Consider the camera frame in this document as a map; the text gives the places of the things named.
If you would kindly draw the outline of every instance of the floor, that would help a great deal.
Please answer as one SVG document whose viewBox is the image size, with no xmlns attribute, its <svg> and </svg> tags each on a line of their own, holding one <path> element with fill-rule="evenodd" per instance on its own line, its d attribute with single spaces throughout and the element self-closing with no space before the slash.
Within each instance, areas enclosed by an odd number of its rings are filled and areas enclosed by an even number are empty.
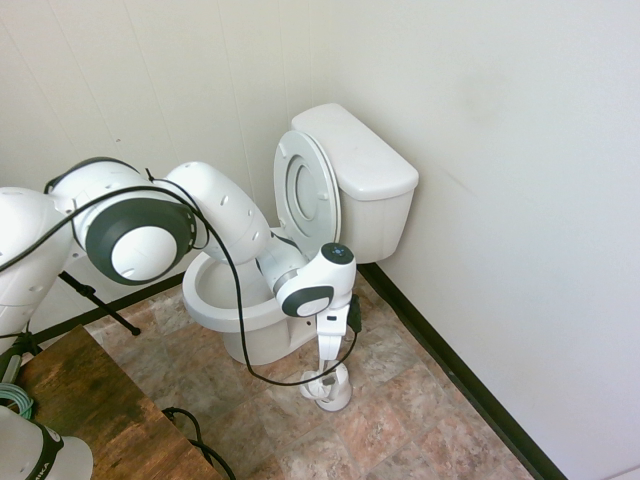
<svg viewBox="0 0 640 480">
<path fill-rule="evenodd" d="M 346 365 L 351 403 L 328 413 L 295 387 L 270 386 L 193 322 L 176 287 L 124 310 L 138 337 L 111 318 L 87 330 L 156 404 L 191 411 L 205 443 L 243 480 L 530 480 L 532 477 L 358 275 L 363 331 Z M 343 342 L 349 346 L 352 334 Z M 316 343 L 256 367 L 297 381 L 317 368 Z M 185 435 L 193 427 L 178 417 Z"/>
</svg>

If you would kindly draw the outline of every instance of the black tripod leg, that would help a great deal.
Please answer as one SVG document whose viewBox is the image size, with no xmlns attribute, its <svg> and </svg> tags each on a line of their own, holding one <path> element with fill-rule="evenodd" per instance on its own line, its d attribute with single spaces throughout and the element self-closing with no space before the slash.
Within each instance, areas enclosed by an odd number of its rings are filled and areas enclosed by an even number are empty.
<svg viewBox="0 0 640 480">
<path fill-rule="evenodd" d="M 111 315 L 115 320 L 120 322 L 122 326 L 127 328 L 133 335 L 140 335 L 140 329 L 138 327 L 134 327 L 133 325 L 131 325 L 118 312 L 116 312 L 113 308 L 111 308 L 109 305 L 95 296 L 95 288 L 90 285 L 83 285 L 65 271 L 61 272 L 58 276 L 65 283 L 73 287 L 73 289 L 80 295 L 91 300 L 95 305 Z"/>
</svg>

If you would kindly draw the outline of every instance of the black cable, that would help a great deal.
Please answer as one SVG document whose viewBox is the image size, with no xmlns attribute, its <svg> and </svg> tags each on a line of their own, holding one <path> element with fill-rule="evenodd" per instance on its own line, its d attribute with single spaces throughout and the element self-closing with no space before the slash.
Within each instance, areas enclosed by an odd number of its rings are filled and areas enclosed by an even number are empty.
<svg viewBox="0 0 640 480">
<path fill-rule="evenodd" d="M 249 361 L 249 353 L 247 351 L 247 340 L 246 340 L 244 317 L 243 317 L 243 311 L 242 311 L 242 293 L 241 293 L 241 288 L 240 288 L 240 279 L 238 277 L 238 272 L 236 270 L 235 264 L 233 263 L 233 260 L 231 259 L 231 255 L 229 254 L 229 251 L 227 250 L 227 247 L 225 246 L 224 242 L 222 241 L 222 239 L 218 235 L 218 232 L 216 232 L 216 230 L 209 223 L 209 221 L 205 218 L 205 216 L 203 215 L 202 211 L 200 211 L 199 208 L 196 209 L 187 200 L 182 198 L 177 193 L 174 193 L 171 190 L 166 190 L 166 189 L 163 189 L 163 188 L 160 188 L 160 187 L 156 187 L 156 186 L 136 185 L 136 186 L 133 186 L 133 187 L 126 187 L 126 188 L 122 188 L 120 190 L 115 190 L 113 192 L 108 192 L 108 193 L 102 195 L 101 197 L 94 198 L 93 200 L 85 203 L 84 205 L 79 207 L 77 210 L 74 210 L 72 213 L 67 215 L 64 219 L 60 220 L 53 227 L 51 227 L 44 235 L 42 235 L 30 247 L 28 247 L 27 249 L 23 250 L 21 253 L 16 255 L 14 258 L 12 258 L 11 260 L 7 261 L 5 264 L 0 266 L 0 273 L 4 272 L 8 268 L 12 267 L 13 265 L 15 265 L 16 263 L 21 261 L 23 258 L 26 258 L 28 255 L 33 253 L 44 242 L 46 242 L 49 238 L 51 238 L 53 235 L 55 235 L 58 230 L 60 230 L 62 227 L 64 227 L 68 222 L 73 220 L 75 217 L 77 217 L 78 215 L 83 213 L 85 210 L 93 207 L 94 205 L 96 205 L 96 204 L 98 204 L 100 202 L 103 202 L 104 200 L 108 200 L 109 198 L 112 198 L 112 197 L 115 197 L 115 196 L 118 196 L 118 195 L 123 195 L 125 193 L 140 192 L 140 191 L 160 192 L 160 193 L 162 193 L 164 195 L 168 195 L 168 196 L 176 199 L 178 202 L 180 202 L 183 205 L 186 205 L 187 207 L 189 207 L 191 209 L 191 212 L 197 218 L 200 219 L 200 221 L 204 224 L 205 228 L 209 232 L 211 232 L 211 234 L 215 237 L 216 241 L 220 245 L 220 248 L 222 249 L 222 252 L 224 253 L 225 258 L 227 259 L 227 262 L 229 263 L 229 267 L 231 268 L 231 273 L 233 274 L 233 280 L 234 280 L 235 288 L 236 288 L 236 300 L 237 300 L 237 305 L 238 305 L 238 321 L 240 323 L 240 339 L 242 341 L 242 353 L 243 353 L 243 356 L 244 356 L 245 363 L 247 365 L 247 369 L 249 370 L 249 373 L 251 375 L 253 375 L 254 377 L 259 378 L 260 380 L 262 380 L 264 382 L 267 382 L 267 383 L 269 383 L 271 385 L 277 385 L 277 386 L 281 386 L 281 387 L 294 387 L 294 386 L 304 385 L 306 383 L 313 382 L 314 380 L 317 380 L 317 379 L 322 378 L 322 377 L 324 377 L 326 375 L 329 375 L 330 373 L 332 373 L 336 368 L 338 368 L 338 366 L 341 365 L 349 357 L 349 355 L 353 351 L 353 348 L 355 347 L 356 340 L 358 339 L 358 332 L 354 332 L 355 336 L 353 337 L 353 341 L 351 343 L 351 347 L 349 348 L 349 350 L 347 351 L 345 356 L 342 357 L 342 359 L 340 359 L 335 365 L 331 366 L 330 368 L 328 368 L 324 372 L 320 373 L 319 375 L 316 375 L 315 377 L 309 378 L 307 380 L 301 380 L 299 382 L 287 383 L 287 382 L 277 382 L 275 380 L 271 380 L 271 379 L 263 377 L 259 373 L 255 372 L 253 370 L 253 367 L 251 366 L 251 362 Z"/>
<path fill-rule="evenodd" d="M 185 415 L 186 417 L 188 417 L 189 420 L 191 420 L 191 422 L 193 423 L 193 426 L 196 430 L 196 439 L 198 440 L 198 442 L 204 443 L 204 441 L 202 440 L 202 432 L 200 430 L 200 424 L 198 423 L 198 420 L 196 420 L 196 417 L 191 412 L 178 407 L 169 407 L 162 410 L 162 413 L 164 413 L 167 416 L 167 418 L 169 418 L 169 420 L 173 420 L 174 413 L 181 413 L 182 415 Z M 202 450 L 202 455 L 204 455 L 205 460 L 209 462 L 209 465 L 213 465 L 213 463 L 211 462 L 211 457 L 209 456 L 209 452 Z"/>
<path fill-rule="evenodd" d="M 220 248 L 222 249 L 222 252 L 224 253 L 225 258 L 229 263 L 229 267 L 231 268 L 231 273 L 233 274 L 233 281 L 235 282 L 235 286 L 236 286 L 236 301 L 238 302 L 238 320 L 240 322 L 240 340 L 242 341 L 242 353 L 244 356 L 244 361 L 247 364 L 247 370 L 249 370 L 249 373 L 251 375 L 253 375 L 256 378 L 259 378 L 264 382 L 270 383 L 271 385 L 277 385 L 279 387 L 295 387 L 298 385 L 304 385 L 305 383 L 313 382 L 314 380 L 317 380 L 326 375 L 329 375 L 336 368 L 338 368 L 338 366 L 341 365 L 349 357 L 349 355 L 351 355 L 351 352 L 353 351 L 353 348 L 356 345 L 356 340 L 358 339 L 358 332 L 354 332 L 354 337 L 353 337 L 353 341 L 351 342 L 351 347 L 349 347 L 349 350 L 347 351 L 345 356 L 342 357 L 335 365 L 331 366 L 330 368 L 328 368 L 321 374 L 316 375 L 315 377 L 311 377 L 307 380 L 300 380 L 299 382 L 277 382 L 275 380 L 271 380 L 270 378 L 263 377 L 259 373 L 255 372 L 253 370 L 253 367 L 251 366 L 251 362 L 249 361 L 249 352 L 247 351 L 247 339 L 245 336 L 244 318 L 242 314 L 242 294 L 240 292 L 240 279 L 238 277 L 236 266 L 234 265 L 233 260 L 231 259 L 231 255 L 229 254 L 227 247 L 225 246 L 224 242 L 218 235 L 218 232 L 215 231 L 213 226 L 209 223 L 209 221 L 206 218 L 204 218 L 204 216 L 202 216 L 200 220 L 202 221 L 202 223 L 204 223 L 205 228 L 207 228 L 208 230 L 211 230 L 211 234 L 215 237 L 218 244 L 220 245 Z"/>
<path fill-rule="evenodd" d="M 13 347 L 18 347 L 21 349 L 22 353 L 31 353 L 32 355 L 38 355 L 42 352 L 42 349 L 38 346 L 35 340 L 35 335 L 29 330 L 29 324 L 31 323 L 31 319 L 27 322 L 24 327 L 24 332 L 18 333 L 10 333 L 8 335 L 0 335 L 0 339 L 3 338 L 12 338 L 15 337 L 16 340 L 13 342 Z"/>
<path fill-rule="evenodd" d="M 197 440 L 189 439 L 189 442 L 191 442 L 191 445 L 198 447 L 203 452 L 206 451 L 207 453 L 210 453 L 211 456 L 215 458 L 216 461 L 220 464 L 220 466 L 224 468 L 224 471 L 227 473 L 229 480 L 236 480 L 236 476 L 233 474 L 231 467 L 227 464 L 227 462 L 224 461 L 224 459 L 220 455 L 216 453 L 216 451 L 213 448 L 211 448 L 208 445 L 205 445 L 202 442 L 198 442 Z"/>
<path fill-rule="evenodd" d="M 167 180 L 166 178 L 154 178 L 153 175 L 151 175 L 151 172 L 149 171 L 148 168 L 145 168 L 147 175 L 149 176 L 149 180 L 153 183 L 155 182 L 165 182 L 168 183 L 170 185 L 173 185 L 174 187 L 176 187 L 178 190 L 180 190 L 182 193 L 184 193 L 184 195 L 191 200 L 192 208 L 195 208 L 198 213 L 200 213 L 202 216 L 204 216 L 204 214 L 202 213 L 202 210 L 200 209 L 200 206 L 198 205 L 198 203 L 193 199 L 193 197 L 189 194 L 189 192 L 187 192 L 184 188 L 182 188 L 180 185 L 178 185 L 176 182 L 172 182 L 171 180 Z M 194 250 L 202 250 L 204 247 L 206 247 L 207 245 L 209 245 L 209 240 L 211 239 L 211 234 L 209 233 L 209 229 L 205 228 L 205 231 L 207 232 L 207 240 L 204 242 L 204 245 L 202 247 L 196 247 L 195 246 L 195 241 L 194 241 L 194 245 L 193 245 L 193 249 Z"/>
</svg>

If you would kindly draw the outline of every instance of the toilet tank lid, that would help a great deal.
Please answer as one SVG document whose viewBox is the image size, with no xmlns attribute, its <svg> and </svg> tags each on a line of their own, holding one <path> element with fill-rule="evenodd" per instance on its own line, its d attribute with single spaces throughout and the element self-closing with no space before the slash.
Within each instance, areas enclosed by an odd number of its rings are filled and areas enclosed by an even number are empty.
<svg viewBox="0 0 640 480">
<path fill-rule="evenodd" d="M 418 184 L 418 171 L 365 124 L 338 104 L 320 105 L 291 121 L 327 155 L 338 186 L 360 201 L 402 195 Z"/>
</svg>

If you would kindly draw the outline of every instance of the cable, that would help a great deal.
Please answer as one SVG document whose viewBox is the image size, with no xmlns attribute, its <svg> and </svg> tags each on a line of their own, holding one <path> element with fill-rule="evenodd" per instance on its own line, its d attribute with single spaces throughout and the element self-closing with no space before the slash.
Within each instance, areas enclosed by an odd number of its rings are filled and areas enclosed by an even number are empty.
<svg viewBox="0 0 640 480">
<path fill-rule="evenodd" d="M 251 366 L 251 362 L 249 361 L 249 353 L 247 351 L 247 340 L 246 340 L 246 332 L 245 332 L 243 309 L 242 309 L 242 293 L 241 293 L 241 288 L 240 288 L 240 279 L 238 277 L 238 272 L 236 270 L 235 264 L 233 263 L 233 260 L 231 259 L 231 255 L 229 254 L 229 251 L 227 250 L 227 247 L 225 246 L 224 242 L 222 241 L 222 239 L 218 235 L 218 232 L 216 232 L 216 230 L 209 223 L 209 221 L 205 218 L 205 216 L 203 215 L 202 211 L 200 211 L 199 208 L 196 208 L 196 207 L 192 206 L 187 200 L 182 198 L 177 193 L 174 193 L 171 190 L 166 190 L 166 189 L 163 189 L 163 188 L 160 188 L 160 187 L 156 187 L 156 186 L 136 185 L 136 186 L 133 186 L 133 187 L 126 187 L 126 188 L 122 188 L 120 190 L 115 190 L 113 192 L 106 193 L 101 197 L 94 198 L 93 200 L 85 203 L 84 205 L 79 207 L 77 210 L 75 210 L 72 213 L 70 213 L 69 215 L 67 215 L 64 219 L 60 220 L 53 227 L 51 227 L 44 235 L 42 235 L 30 247 L 26 248 L 21 253 L 16 255 L 14 258 L 12 258 L 11 260 L 7 261 L 5 264 L 0 266 L 0 273 L 4 272 L 8 268 L 12 267 L 13 265 L 18 263 L 22 259 L 26 258 L 31 253 L 33 253 L 39 246 L 41 246 L 49 238 L 51 238 L 53 235 L 55 235 L 58 230 L 60 230 L 62 227 L 64 227 L 67 223 L 69 223 L 75 217 L 77 217 L 78 215 L 83 213 L 85 210 L 88 210 L 89 208 L 93 207 L 94 205 L 97 205 L 98 203 L 103 202 L 104 200 L 108 200 L 109 198 L 112 198 L 112 197 L 115 197 L 115 196 L 118 196 L 118 195 L 123 195 L 125 193 L 140 192 L 140 191 L 159 192 L 159 193 L 162 193 L 164 195 L 168 195 L 168 196 L 174 198 L 175 200 L 177 200 L 178 202 L 182 203 L 183 205 L 186 205 L 187 207 L 189 207 L 191 212 L 197 218 L 200 219 L 200 221 L 204 224 L 205 228 L 214 236 L 214 238 L 216 239 L 216 241 L 220 245 L 220 248 L 222 249 L 222 252 L 224 253 L 225 258 L 227 259 L 227 262 L 229 263 L 229 267 L 231 268 L 231 273 L 233 274 L 233 280 L 234 280 L 235 288 L 236 288 L 236 300 L 237 300 L 237 305 L 238 305 L 238 321 L 240 323 L 240 339 L 242 341 L 242 353 L 243 353 L 243 356 L 244 356 L 245 363 L 247 365 L 247 369 L 249 370 L 249 373 L 251 375 L 253 375 L 254 377 L 259 378 L 260 380 L 262 380 L 264 382 L 267 382 L 267 383 L 269 383 L 271 385 L 277 385 L 277 386 L 281 386 L 281 387 L 294 387 L 294 386 L 298 386 L 298 385 L 304 385 L 306 383 L 313 382 L 313 381 L 315 381 L 315 380 L 317 380 L 319 378 L 322 378 L 322 377 L 324 377 L 326 375 L 329 375 L 336 368 L 338 368 L 338 366 L 341 365 L 347 359 L 347 357 L 351 354 L 351 352 L 353 351 L 353 348 L 355 347 L 356 340 L 358 339 L 358 332 L 354 332 L 355 335 L 353 337 L 353 341 L 351 343 L 351 347 L 349 348 L 349 350 L 347 351 L 345 356 L 342 357 L 342 359 L 340 359 L 336 364 L 334 364 L 333 366 L 331 366 L 330 368 L 328 368 L 324 372 L 320 373 L 319 375 L 316 375 L 315 377 L 309 378 L 307 380 L 301 380 L 299 382 L 286 383 L 286 382 L 278 382 L 278 381 L 275 381 L 275 380 L 271 380 L 271 379 L 269 379 L 267 377 L 263 377 L 259 373 L 255 372 L 253 370 L 253 367 Z"/>
<path fill-rule="evenodd" d="M 305 383 L 313 382 L 315 380 L 318 380 L 319 378 L 329 375 L 336 368 L 338 368 L 338 366 L 341 365 L 347 359 L 347 357 L 349 357 L 349 355 L 351 355 L 351 352 L 353 351 L 353 348 L 356 345 L 356 340 L 358 339 L 358 332 L 354 332 L 353 341 L 351 342 L 351 346 L 349 347 L 349 350 L 347 351 L 345 356 L 342 357 L 335 365 L 331 366 L 330 368 L 323 371 L 321 374 L 316 375 L 315 377 L 311 377 L 307 380 L 300 380 L 299 382 L 277 382 L 275 380 L 271 380 L 270 378 L 263 377 L 259 373 L 256 373 L 253 370 L 253 367 L 251 366 L 251 362 L 249 361 L 249 352 L 247 351 L 247 339 L 245 336 L 244 317 L 242 314 L 242 294 L 240 291 L 240 279 L 238 277 L 236 266 L 234 265 L 233 260 L 231 259 L 231 255 L 229 254 L 227 247 L 225 246 L 224 242 L 218 235 L 218 232 L 215 231 L 213 226 L 209 223 L 209 221 L 206 218 L 204 218 L 204 216 L 202 216 L 200 220 L 204 224 L 205 228 L 211 231 L 211 234 L 215 237 L 216 241 L 220 245 L 220 248 L 222 249 L 222 252 L 224 253 L 225 258 L 229 263 L 229 267 L 231 268 L 231 273 L 233 274 L 233 281 L 235 282 L 235 286 L 236 286 L 236 301 L 238 303 L 238 320 L 240 322 L 240 340 L 242 341 L 242 353 L 244 356 L 245 363 L 247 364 L 247 370 L 249 370 L 249 373 L 251 375 L 253 375 L 256 378 L 259 378 L 264 382 L 270 383 L 271 385 L 277 385 L 279 387 L 295 387 L 298 385 L 304 385 Z"/>
<path fill-rule="evenodd" d="M 222 468 L 224 468 L 224 471 L 229 476 L 229 480 L 236 480 L 236 476 L 233 474 L 233 470 L 231 470 L 231 467 L 227 464 L 227 462 L 224 461 L 224 459 L 220 455 L 218 455 L 215 452 L 213 448 L 211 448 L 208 445 L 205 445 L 202 442 L 198 442 L 197 440 L 189 439 L 189 442 L 191 443 L 191 445 L 198 447 L 203 452 L 206 451 L 207 453 L 210 453 L 213 456 L 213 458 L 215 458 L 217 462 L 222 466 Z"/>
<path fill-rule="evenodd" d="M 196 417 L 191 412 L 188 412 L 187 410 L 184 410 L 178 407 L 169 407 L 162 410 L 162 413 L 164 413 L 167 416 L 167 418 L 169 418 L 169 420 L 173 420 L 174 413 L 181 413 L 189 417 L 189 420 L 193 422 L 193 426 L 196 429 L 196 438 L 197 438 L 197 440 L 189 439 L 189 442 L 191 442 L 191 445 L 196 446 L 200 450 L 202 450 L 202 455 L 204 456 L 205 460 L 209 462 L 209 465 L 213 466 L 213 462 L 211 461 L 211 457 L 209 455 L 215 458 L 216 461 L 222 466 L 224 471 L 227 473 L 229 480 L 235 480 L 236 477 L 233 474 L 233 471 L 231 470 L 231 467 L 227 464 L 227 462 L 225 462 L 224 459 L 215 450 L 213 450 L 211 447 L 209 447 L 202 441 L 200 424 L 198 423 L 198 420 L 196 420 Z"/>
<path fill-rule="evenodd" d="M 0 383 L 0 398 L 11 400 L 13 403 L 7 405 L 7 408 L 13 406 L 18 407 L 18 413 L 21 417 L 30 419 L 33 407 L 33 399 L 29 398 L 27 392 L 22 390 L 13 383 Z"/>
<path fill-rule="evenodd" d="M 184 410 L 178 407 L 169 407 L 162 410 L 162 413 L 164 413 L 167 416 L 167 418 L 169 418 L 169 420 L 173 420 L 175 418 L 173 415 L 174 413 L 181 413 L 182 415 L 189 417 L 189 420 L 191 420 L 191 422 L 193 423 L 193 426 L 196 429 L 196 439 L 199 442 L 202 442 L 202 432 L 200 431 L 200 424 L 198 423 L 198 420 L 196 420 L 196 417 L 191 412 L 188 412 L 187 410 Z M 204 458 L 207 460 L 207 462 L 211 463 L 211 458 L 209 457 L 209 453 L 203 450 L 202 454 L 204 455 Z"/>
<path fill-rule="evenodd" d="M 148 168 L 145 168 L 147 175 L 149 176 L 149 180 L 152 183 L 155 182 L 165 182 L 168 183 L 169 185 L 173 185 L 174 187 L 176 187 L 178 190 L 180 190 L 182 193 L 184 193 L 185 197 L 187 197 L 189 200 L 191 200 L 191 203 L 193 204 L 193 206 L 191 206 L 191 208 L 195 208 L 198 213 L 200 213 L 202 216 L 204 216 L 204 214 L 202 213 L 202 210 L 200 209 L 200 206 L 198 205 L 198 203 L 193 199 L 193 197 L 189 194 L 189 192 L 187 192 L 184 188 L 182 188 L 180 185 L 178 185 L 175 182 L 172 182 L 171 180 L 167 180 L 166 178 L 154 178 L 153 175 L 151 175 L 151 172 L 149 171 Z M 194 250 L 202 250 L 204 247 L 206 247 L 207 245 L 209 245 L 209 240 L 211 239 L 211 235 L 209 234 L 209 229 L 206 229 L 207 232 L 207 240 L 204 242 L 204 245 L 202 247 L 196 247 L 195 245 L 193 245 L 193 249 Z"/>
<path fill-rule="evenodd" d="M 24 326 L 24 332 L 18 333 L 10 333 L 8 335 L 0 335 L 0 340 L 3 338 L 12 338 L 15 337 L 16 340 L 13 342 L 11 348 L 18 348 L 20 355 L 24 353 L 31 353 L 32 355 L 39 354 L 42 349 L 38 346 L 35 340 L 35 335 L 29 330 L 29 324 L 31 323 L 31 319 L 27 321 L 27 324 Z"/>
</svg>

